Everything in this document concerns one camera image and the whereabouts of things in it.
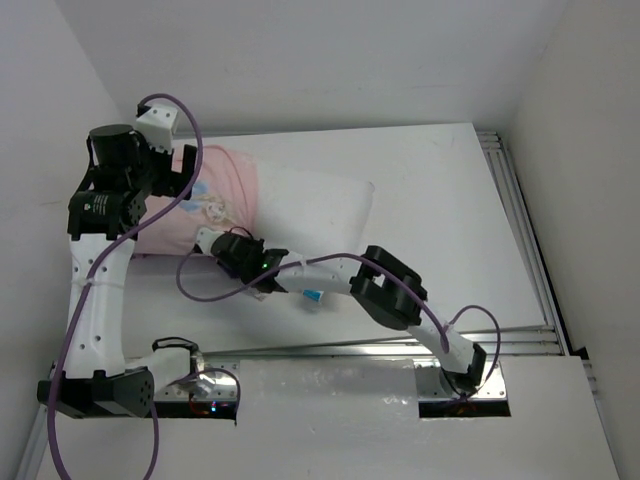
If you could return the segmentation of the pink printed pillowcase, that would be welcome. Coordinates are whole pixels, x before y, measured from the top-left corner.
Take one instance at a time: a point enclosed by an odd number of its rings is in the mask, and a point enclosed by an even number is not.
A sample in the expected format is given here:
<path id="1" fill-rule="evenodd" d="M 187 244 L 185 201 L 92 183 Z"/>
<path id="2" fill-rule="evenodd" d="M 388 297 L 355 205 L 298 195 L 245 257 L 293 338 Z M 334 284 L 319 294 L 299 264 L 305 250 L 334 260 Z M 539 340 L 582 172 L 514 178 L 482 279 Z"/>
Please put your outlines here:
<path id="1" fill-rule="evenodd" d="M 251 231 L 258 210 L 258 174 L 254 159 L 216 145 L 206 146 L 191 197 L 144 229 L 136 255 L 182 256 L 191 251 L 197 230 L 209 227 Z"/>

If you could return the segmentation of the white pillow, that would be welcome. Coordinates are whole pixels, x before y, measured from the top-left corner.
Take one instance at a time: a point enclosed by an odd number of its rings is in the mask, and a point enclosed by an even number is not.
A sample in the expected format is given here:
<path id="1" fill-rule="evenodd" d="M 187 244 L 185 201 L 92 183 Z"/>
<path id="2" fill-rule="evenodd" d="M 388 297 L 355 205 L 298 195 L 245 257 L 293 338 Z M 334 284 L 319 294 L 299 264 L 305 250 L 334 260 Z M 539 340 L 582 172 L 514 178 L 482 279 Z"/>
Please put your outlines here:
<path id="1" fill-rule="evenodd" d="M 360 246 L 375 187 L 367 180 L 258 160 L 251 233 L 308 257 Z"/>

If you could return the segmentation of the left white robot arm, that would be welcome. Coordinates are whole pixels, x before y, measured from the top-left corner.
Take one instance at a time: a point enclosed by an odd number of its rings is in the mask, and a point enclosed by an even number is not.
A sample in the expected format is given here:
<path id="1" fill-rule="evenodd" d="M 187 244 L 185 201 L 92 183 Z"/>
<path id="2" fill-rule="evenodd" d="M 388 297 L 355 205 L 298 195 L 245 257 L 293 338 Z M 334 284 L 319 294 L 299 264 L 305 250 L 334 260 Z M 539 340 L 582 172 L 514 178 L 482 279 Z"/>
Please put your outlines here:
<path id="1" fill-rule="evenodd" d="M 189 371 L 186 356 L 128 364 L 122 347 L 124 286 L 145 201 L 191 194 L 198 150 L 186 147 L 174 171 L 174 132 L 143 121 L 89 132 L 89 165 L 68 204 L 71 339 L 61 370 L 37 388 L 41 404 L 69 417 L 146 417 L 156 390 Z"/>

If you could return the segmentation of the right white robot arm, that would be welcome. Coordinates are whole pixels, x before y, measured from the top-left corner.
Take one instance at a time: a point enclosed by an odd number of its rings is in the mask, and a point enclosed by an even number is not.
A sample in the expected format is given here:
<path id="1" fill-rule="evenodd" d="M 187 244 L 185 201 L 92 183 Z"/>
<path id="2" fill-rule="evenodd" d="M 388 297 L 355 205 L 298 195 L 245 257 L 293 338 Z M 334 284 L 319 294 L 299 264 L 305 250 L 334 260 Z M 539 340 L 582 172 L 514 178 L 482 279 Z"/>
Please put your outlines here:
<path id="1" fill-rule="evenodd" d="M 485 350 L 440 321 L 427 306 L 420 275 L 380 246 L 362 255 L 306 258 L 227 232 L 207 240 L 204 253 L 261 293 L 319 291 L 352 298 L 375 323 L 405 331 L 427 348 L 456 393 L 469 396 L 483 380 Z"/>

